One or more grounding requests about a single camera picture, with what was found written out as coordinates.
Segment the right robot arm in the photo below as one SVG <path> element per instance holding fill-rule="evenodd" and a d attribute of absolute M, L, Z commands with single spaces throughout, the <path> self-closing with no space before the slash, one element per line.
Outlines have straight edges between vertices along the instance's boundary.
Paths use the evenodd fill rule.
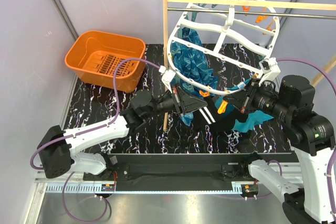
<path fill-rule="evenodd" d="M 244 180 L 255 179 L 282 204 L 291 223 L 335 223 L 331 158 L 335 131 L 331 122 L 313 111 L 315 88 L 302 76 L 283 77 L 276 92 L 255 78 L 241 90 L 223 98 L 240 113 L 264 112 L 277 119 L 299 161 L 303 187 L 294 185 L 269 167 L 258 154 L 239 162 Z"/>

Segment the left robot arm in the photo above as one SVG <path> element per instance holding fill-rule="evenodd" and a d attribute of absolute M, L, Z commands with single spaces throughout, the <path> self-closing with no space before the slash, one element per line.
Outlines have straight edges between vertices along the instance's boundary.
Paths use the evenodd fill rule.
<path fill-rule="evenodd" d="M 51 127 L 37 147 L 42 170 L 48 179 L 67 172 L 89 173 L 103 180 L 113 175 L 113 163 L 104 153 L 86 153 L 85 150 L 108 140 L 139 133 L 148 120 L 166 112 L 188 114 L 207 106 L 207 102 L 174 86 L 158 97 L 148 90 L 139 90 L 129 107 L 114 118 L 80 128 L 62 130 Z"/>

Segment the orange plastic basket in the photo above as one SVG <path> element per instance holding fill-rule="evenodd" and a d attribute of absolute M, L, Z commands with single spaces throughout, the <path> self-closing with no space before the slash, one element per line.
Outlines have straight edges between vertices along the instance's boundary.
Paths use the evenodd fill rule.
<path fill-rule="evenodd" d="M 145 49 L 142 39 L 91 30 L 78 37 L 65 56 L 65 64 L 82 82 L 130 93 L 136 89 L 145 63 L 123 63 L 117 71 L 116 84 L 114 71 L 125 59 L 143 59 Z"/>

